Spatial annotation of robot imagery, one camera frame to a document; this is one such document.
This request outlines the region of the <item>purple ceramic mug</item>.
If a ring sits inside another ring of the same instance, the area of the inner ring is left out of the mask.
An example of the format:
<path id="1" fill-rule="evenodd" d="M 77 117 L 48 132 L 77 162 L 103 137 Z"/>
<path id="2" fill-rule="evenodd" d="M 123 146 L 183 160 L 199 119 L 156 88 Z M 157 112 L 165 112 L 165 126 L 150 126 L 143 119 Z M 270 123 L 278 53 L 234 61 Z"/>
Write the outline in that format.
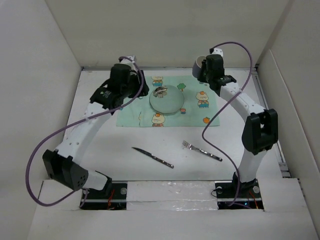
<path id="1" fill-rule="evenodd" d="M 196 79 L 198 79 L 200 77 L 201 74 L 201 69 L 202 69 L 202 62 L 203 60 L 206 59 L 206 56 L 201 55 L 198 56 L 194 63 L 193 63 L 193 67 L 192 67 L 192 76 Z"/>

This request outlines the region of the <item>light green floral plate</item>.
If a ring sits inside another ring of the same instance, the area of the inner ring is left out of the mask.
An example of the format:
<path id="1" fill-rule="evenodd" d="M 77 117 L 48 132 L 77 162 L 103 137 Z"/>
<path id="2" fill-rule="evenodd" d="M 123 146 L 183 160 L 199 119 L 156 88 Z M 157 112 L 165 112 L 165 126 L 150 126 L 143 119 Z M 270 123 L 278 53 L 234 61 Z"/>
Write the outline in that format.
<path id="1" fill-rule="evenodd" d="M 161 114 L 173 114 L 182 108 L 185 102 L 183 93 L 173 85 L 156 87 L 150 94 L 150 106 Z"/>

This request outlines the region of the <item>green cartoon print cloth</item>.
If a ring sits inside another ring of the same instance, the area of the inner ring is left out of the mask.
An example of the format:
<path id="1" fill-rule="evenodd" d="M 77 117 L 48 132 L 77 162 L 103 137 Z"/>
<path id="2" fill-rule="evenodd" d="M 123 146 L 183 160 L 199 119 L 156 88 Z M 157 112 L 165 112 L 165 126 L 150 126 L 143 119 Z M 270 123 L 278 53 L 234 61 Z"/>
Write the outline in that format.
<path id="1" fill-rule="evenodd" d="M 117 113 L 118 127 L 219 126 L 216 93 L 191 75 L 148 76 L 149 94 Z"/>

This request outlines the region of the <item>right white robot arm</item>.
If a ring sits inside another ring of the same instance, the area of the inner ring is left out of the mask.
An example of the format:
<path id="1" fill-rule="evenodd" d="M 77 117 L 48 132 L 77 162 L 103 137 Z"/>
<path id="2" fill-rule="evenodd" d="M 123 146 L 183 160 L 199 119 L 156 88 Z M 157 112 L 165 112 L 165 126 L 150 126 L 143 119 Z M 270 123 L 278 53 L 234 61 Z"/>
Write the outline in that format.
<path id="1" fill-rule="evenodd" d="M 232 193 L 243 197 L 256 181 L 258 168 L 267 151 L 278 142 L 278 113 L 262 107 L 244 93 L 236 79 L 225 74 L 223 57 L 219 54 L 207 55 L 201 61 L 197 79 L 207 83 L 244 121 L 241 136 L 244 153 L 231 184 Z"/>

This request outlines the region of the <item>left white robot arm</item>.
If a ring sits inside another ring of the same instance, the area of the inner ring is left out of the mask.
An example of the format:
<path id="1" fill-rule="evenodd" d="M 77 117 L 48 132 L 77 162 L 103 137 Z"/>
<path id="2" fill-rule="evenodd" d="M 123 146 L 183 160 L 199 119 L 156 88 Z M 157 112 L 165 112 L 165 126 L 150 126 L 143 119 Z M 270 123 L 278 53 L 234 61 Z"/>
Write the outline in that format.
<path id="1" fill-rule="evenodd" d="M 119 110 L 126 98 L 147 95 L 143 73 L 133 63 L 116 63 L 107 79 L 95 90 L 84 112 L 84 121 L 75 125 L 55 150 L 42 156 L 49 177 L 74 190 L 93 189 L 100 198 L 111 194 L 112 179 L 99 171 L 83 168 L 85 151 L 103 124 Z"/>

